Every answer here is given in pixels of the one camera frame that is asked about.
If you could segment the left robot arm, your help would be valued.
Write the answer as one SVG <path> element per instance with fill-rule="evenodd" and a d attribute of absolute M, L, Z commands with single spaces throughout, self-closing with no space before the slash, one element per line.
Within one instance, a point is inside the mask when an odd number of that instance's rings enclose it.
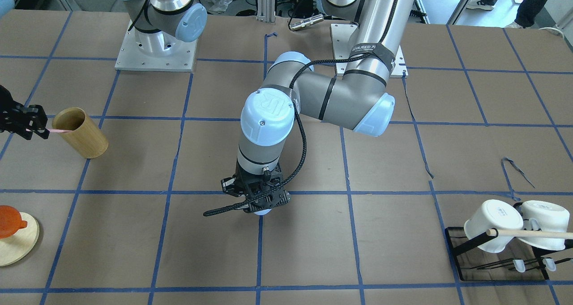
<path fill-rule="evenodd" d="M 339 58 L 310 60 L 300 52 L 278 56 L 241 111 L 236 169 L 221 181 L 224 193 L 244 200 L 205 211 L 265 215 L 285 205 L 284 187 L 307 157 L 301 116 L 378 137 L 393 115 L 387 83 L 415 0 L 317 0 L 321 13 L 357 23 Z"/>

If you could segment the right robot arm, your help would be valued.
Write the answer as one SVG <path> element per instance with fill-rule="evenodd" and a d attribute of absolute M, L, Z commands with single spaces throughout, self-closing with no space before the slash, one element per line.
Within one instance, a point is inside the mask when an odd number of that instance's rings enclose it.
<path fill-rule="evenodd" d="M 192 72 L 197 40 L 208 13 L 199 0 L 121 0 L 130 24 L 115 69 L 132 72 Z M 41 105 L 25 107 L 1 86 L 0 131 L 30 140 L 48 138 L 47 116 Z"/>

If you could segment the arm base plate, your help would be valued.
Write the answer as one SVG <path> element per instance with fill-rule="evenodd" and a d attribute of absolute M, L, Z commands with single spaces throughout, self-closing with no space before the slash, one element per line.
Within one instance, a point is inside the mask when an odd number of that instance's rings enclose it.
<path fill-rule="evenodd" d="M 192 72 L 197 40 L 183 42 L 163 31 L 146 34 L 127 31 L 115 64 L 116 70 L 140 72 Z"/>
<path fill-rule="evenodd" d="M 332 51 L 336 60 L 348 58 L 351 50 L 351 37 L 357 28 L 358 25 L 356 24 L 331 24 Z M 399 46 L 395 55 L 393 70 L 391 71 L 390 77 L 401 78 L 408 76 L 409 72 L 407 70 L 406 60 L 404 58 L 402 48 Z"/>

